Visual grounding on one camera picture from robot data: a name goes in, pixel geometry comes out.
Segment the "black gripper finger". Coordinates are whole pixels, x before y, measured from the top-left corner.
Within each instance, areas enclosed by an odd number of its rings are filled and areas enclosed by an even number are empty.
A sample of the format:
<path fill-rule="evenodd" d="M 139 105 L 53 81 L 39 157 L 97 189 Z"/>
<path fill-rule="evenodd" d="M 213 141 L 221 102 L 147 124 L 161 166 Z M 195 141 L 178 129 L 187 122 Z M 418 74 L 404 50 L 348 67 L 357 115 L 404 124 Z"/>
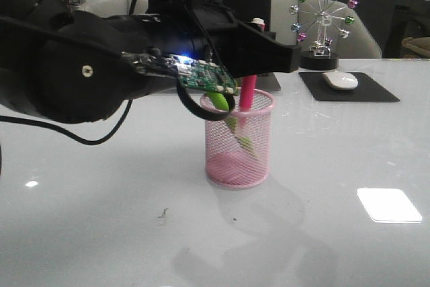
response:
<path fill-rule="evenodd" d="M 276 42 L 254 24 L 237 22 L 232 74 L 291 73 L 299 68 L 301 48 Z"/>
<path fill-rule="evenodd" d="M 276 33 L 270 31 L 264 31 L 263 33 L 264 40 L 260 43 L 260 51 L 262 52 L 263 63 L 261 70 L 258 73 L 258 78 L 268 77 L 271 73 L 274 73 L 275 70 L 271 66 L 270 58 L 271 55 L 269 50 L 271 49 L 271 45 L 275 42 Z"/>

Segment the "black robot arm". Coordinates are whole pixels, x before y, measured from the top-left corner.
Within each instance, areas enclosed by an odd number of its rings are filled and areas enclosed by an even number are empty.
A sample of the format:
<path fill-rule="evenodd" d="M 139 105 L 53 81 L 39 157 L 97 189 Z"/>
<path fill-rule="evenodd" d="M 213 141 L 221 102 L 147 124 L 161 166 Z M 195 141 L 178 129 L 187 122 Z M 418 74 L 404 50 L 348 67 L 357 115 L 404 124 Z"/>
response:
<path fill-rule="evenodd" d="M 1 104 L 55 122 L 109 118 L 127 99 L 176 87 L 175 55 L 214 62 L 233 78 L 298 68 L 280 44 L 213 0 L 148 0 L 143 15 L 102 18 L 69 0 L 1 0 Z"/>

